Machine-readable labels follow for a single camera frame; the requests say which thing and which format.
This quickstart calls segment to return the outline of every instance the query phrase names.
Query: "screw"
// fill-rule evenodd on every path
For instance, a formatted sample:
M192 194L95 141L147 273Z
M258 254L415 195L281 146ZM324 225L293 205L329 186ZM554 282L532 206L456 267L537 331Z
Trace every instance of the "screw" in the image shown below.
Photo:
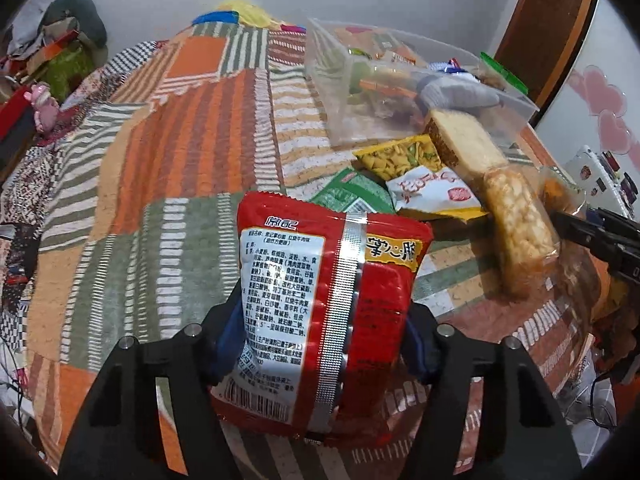
M520 340L512 335L504 338L504 344L507 345L508 348L511 348L511 350L517 350L522 346Z
M118 341L118 346L120 348L122 348L123 350L127 350L129 348L131 348L133 345L136 344L138 340L133 337L132 335L126 335L124 337L121 337Z
M437 330L438 334L440 334L443 337L451 337L452 335L454 335L456 333L456 329L453 328L450 324L447 324L447 323L443 323L441 325L438 325L436 330Z
M202 332L202 327L198 323L189 323L184 327L184 333L189 337L196 337L200 332Z

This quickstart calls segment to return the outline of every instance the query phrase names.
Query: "yellow cloth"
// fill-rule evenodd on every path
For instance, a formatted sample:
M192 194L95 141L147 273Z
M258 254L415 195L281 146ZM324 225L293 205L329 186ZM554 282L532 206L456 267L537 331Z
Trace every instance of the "yellow cloth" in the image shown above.
M225 0L216 10L235 10L239 14L240 23L251 27L280 30L280 23L283 23L274 20L266 10L247 0Z

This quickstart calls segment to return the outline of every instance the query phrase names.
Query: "heart decoration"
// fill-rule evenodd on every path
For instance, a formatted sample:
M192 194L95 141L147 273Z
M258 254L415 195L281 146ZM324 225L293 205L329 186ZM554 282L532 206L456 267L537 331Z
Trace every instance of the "heart decoration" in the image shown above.
M618 118L625 114L625 95L617 86L607 84L599 67L589 65L584 69L584 89L591 115L599 116L603 110L610 110Z
M600 147L616 155L626 155L631 149L632 136L625 121L616 117L610 110L598 115L598 135Z
M584 87L584 78L580 72L575 69L571 70L566 82L581 98L587 100L587 89Z
M634 168L636 168L636 171L640 171L640 142L638 142L637 139L634 139L631 143L631 148L627 155L634 165Z

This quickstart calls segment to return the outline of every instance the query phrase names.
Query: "plastic storage box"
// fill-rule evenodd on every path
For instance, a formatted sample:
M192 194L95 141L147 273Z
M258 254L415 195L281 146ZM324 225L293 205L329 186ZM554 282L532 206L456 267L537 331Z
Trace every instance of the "plastic storage box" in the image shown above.
M474 81L463 84L466 92L482 92L489 99L489 105L469 107L461 105L458 100L452 105L437 107L475 115L499 146L513 142L538 110L529 98L466 50L400 30L311 18L306 34L306 73L315 84L326 110L330 141L334 146L367 140L401 139L421 133L428 106L425 108L424 102L418 106L420 99L415 96L423 95L420 92L424 91L424 82L448 78L440 81L447 84L452 81L450 78L459 77L430 70L424 63L420 66L420 63L390 62L367 56L359 46L354 48L352 44L344 44L345 29L355 33L375 29L383 38L382 49L399 43L427 64L455 58L472 73L498 78L503 91ZM337 31L343 33L342 40L338 38ZM371 81L378 83L375 90L363 92L366 85L368 89L372 88ZM402 84L396 84L397 81L402 81Z

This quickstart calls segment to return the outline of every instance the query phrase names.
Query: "red noodle package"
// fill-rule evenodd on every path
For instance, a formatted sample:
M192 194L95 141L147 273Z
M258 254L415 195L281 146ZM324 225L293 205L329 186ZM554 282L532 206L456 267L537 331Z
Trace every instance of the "red noodle package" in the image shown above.
M431 227L249 192L238 234L246 342L213 390L218 414L334 445L383 440L383 394Z

